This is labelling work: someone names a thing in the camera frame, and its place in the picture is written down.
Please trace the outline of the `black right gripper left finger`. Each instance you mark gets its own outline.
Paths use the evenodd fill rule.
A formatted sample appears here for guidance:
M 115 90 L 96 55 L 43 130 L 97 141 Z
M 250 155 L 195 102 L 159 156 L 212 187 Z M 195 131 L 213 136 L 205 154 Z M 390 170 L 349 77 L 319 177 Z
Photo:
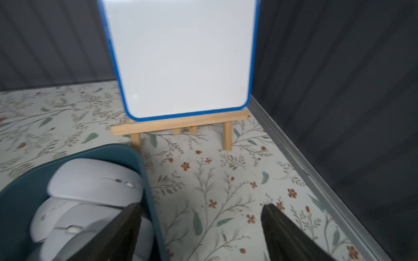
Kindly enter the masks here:
M 69 261 L 131 261 L 141 225 L 141 206 L 128 205 Z

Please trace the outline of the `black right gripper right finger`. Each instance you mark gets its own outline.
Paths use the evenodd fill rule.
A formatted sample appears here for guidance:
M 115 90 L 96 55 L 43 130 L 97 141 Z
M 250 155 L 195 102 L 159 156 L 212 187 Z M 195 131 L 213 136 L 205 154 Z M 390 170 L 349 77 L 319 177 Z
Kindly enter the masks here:
M 263 206 L 261 224 L 271 261 L 332 261 L 275 205 Z

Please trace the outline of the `silver mouse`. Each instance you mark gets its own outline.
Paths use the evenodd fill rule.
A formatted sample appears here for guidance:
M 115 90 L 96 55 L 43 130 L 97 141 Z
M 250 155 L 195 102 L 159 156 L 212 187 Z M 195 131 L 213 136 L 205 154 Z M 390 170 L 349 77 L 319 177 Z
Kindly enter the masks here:
M 48 237 L 40 242 L 39 259 L 53 260 L 79 234 L 95 236 L 121 212 L 119 208 L 93 204 L 80 204 L 71 208 L 57 221 Z

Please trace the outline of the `white mouse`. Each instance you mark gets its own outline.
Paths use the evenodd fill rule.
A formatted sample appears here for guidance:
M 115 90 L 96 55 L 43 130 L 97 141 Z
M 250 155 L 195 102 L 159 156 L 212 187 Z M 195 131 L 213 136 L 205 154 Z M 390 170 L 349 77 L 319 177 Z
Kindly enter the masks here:
M 57 221 L 71 208 L 82 204 L 78 201 L 70 201 L 50 197 L 36 210 L 30 223 L 30 236 L 33 242 L 44 241 L 54 229 Z
M 47 193 L 56 198 L 126 207 L 143 199 L 139 173 L 119 164 L 78 158 L 64 163 L 52 176 Z

